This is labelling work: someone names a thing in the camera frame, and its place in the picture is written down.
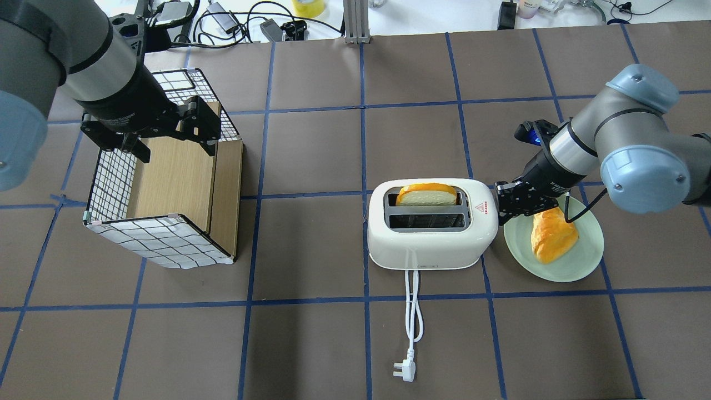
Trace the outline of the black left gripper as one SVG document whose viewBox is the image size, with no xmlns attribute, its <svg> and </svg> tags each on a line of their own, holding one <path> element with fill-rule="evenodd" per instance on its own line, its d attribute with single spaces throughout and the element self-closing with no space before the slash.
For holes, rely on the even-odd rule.
<svg viewBox="0 0 711 400">
<path fill-rule="evenodd" d="M 222 132 L 219 113 L 211 109 L 200 96 L 191 96 L 179 106 L 173 102 L 168 103 L 173 106 L 172 109 L 150 117 L 137 127 L 110 127 L 109 122 L 99 121 L 85 112 L 81 131 L 100 150 L 129 153 L 143 163 L 149 163 L 151 158 L 151 150 L 141 141 L 143 138 L 188 140 L 200 144 L 208 156 L 215 156 Z"/>
</svg>

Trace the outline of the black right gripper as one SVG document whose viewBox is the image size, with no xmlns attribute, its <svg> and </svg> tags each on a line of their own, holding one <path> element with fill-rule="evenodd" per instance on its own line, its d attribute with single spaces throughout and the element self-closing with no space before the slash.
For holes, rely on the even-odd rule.
<svg viewBox="0 0 711 400">
<path fill-rule="evenodd" d="M 499 225 L 556 207 L 557 198 L 581 180 L 582 175 L 564 169 L 544 154 L 537 154 L 525 165 L 522 175 L 511 182 L 494 183 Z"/>
</svg>

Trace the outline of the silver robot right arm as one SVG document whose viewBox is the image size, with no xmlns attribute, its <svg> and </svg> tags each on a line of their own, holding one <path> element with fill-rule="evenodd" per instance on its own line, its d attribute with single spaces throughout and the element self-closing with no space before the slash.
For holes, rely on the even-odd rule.
<svg viewBox="0 0 711 400">
<path fill-rule="evenodd" d="M 519 177 L 495 183 L 499 224 L 553 208 L 594 168 L 626 212 L 709 207 L 709 134 L 673 134 L 663 119 L 679 98 L 662 73 L 632 64 L 566 123 L 520 124 L 514 137 L 540 150 Z"/>
</svg>

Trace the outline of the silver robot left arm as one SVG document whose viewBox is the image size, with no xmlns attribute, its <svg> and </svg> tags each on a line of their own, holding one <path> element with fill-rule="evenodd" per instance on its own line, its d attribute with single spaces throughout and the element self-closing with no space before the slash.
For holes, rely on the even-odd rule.
<svg viewBox="0 0 711 400">
<path fill-rule="evenodd" d="M 86 112 L 82 132 L 102 151 L 148 163 L 142 139 L 171 137 L 215 155 L 219 115 L 197 96 L 171 102 L 144 65 L 145 53 L 170 48 L 168 30 L 193 14 L 162 24 L 156 15 L 149 1 L 116 16 L 94 1 L 2 2 L 3 191 L 28 177 L 59 89 Z"/>
</svg>

